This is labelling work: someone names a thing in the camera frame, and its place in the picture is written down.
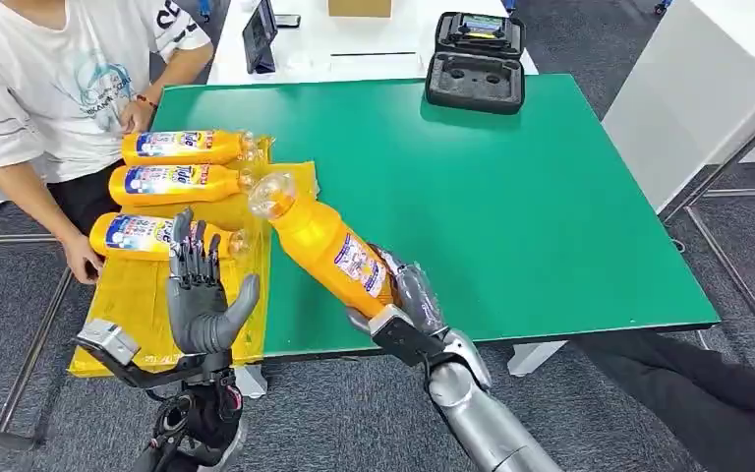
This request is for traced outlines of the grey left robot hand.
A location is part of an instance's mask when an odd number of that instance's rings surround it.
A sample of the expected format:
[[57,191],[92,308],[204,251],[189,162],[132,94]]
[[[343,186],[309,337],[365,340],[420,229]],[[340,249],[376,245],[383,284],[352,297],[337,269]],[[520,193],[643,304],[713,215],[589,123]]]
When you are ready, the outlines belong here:
[[175,345],[184,354],[228,351],[261,296],[261,279],[249,273],[229,304],[221,280],[221,237],[204,236],[206,224],[186,208],[173,219],[169,243],[167,310]]

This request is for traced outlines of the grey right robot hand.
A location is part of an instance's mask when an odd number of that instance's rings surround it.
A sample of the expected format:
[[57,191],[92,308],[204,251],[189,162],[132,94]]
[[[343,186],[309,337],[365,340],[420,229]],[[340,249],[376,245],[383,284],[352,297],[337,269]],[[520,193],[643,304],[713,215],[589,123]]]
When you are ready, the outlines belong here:
[[404,262],[377,244],[369,246],[387,266],[394,289],[393,302],[372,320],[347,307],[349,323],[374,342],[442,346],[448,326],[425,271],[418,263]]

